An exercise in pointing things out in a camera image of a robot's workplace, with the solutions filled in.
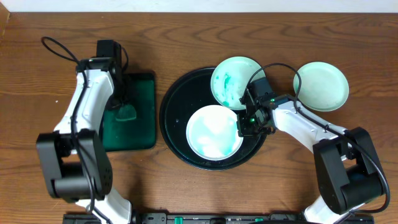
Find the green sponge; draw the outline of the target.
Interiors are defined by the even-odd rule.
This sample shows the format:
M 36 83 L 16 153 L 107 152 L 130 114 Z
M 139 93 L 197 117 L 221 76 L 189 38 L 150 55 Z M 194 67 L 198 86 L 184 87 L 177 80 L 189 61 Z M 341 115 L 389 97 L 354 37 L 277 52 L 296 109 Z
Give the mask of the green sponge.
M 115 120 L 119 122 L 132 121 L 137 117 L 135 107 L 130 104 L 123 105 L 116 113 Z

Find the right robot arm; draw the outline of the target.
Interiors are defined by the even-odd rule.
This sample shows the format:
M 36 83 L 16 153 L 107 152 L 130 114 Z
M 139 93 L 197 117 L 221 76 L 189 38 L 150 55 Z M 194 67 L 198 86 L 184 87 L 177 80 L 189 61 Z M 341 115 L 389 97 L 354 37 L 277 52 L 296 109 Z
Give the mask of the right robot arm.
M 335 126 L 290 95 L 276 95 L 266 78 L 251 81 L 241 103 L 238 134 L 267 136 L 283 131 L 312 153 L 320 196 L 303 216 L 310 223 L 342 223 L 364 204 L 388 195 L 386 178 L 369 133 Z

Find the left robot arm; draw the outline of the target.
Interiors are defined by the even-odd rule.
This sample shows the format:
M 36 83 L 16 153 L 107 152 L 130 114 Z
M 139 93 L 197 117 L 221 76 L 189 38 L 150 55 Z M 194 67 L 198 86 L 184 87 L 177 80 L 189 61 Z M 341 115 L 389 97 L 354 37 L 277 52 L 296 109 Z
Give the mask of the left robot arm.
M 49 195 L 83 207 L 98 223 L 134 223 L 132 204 L 113 187 L 113 170 L 100 138 L 106 109 L 126 102 L 127 55 L 114 40 L 99 40 L 96 55 L 76 63 L 76 88 L 61 121 L 36 141 Z

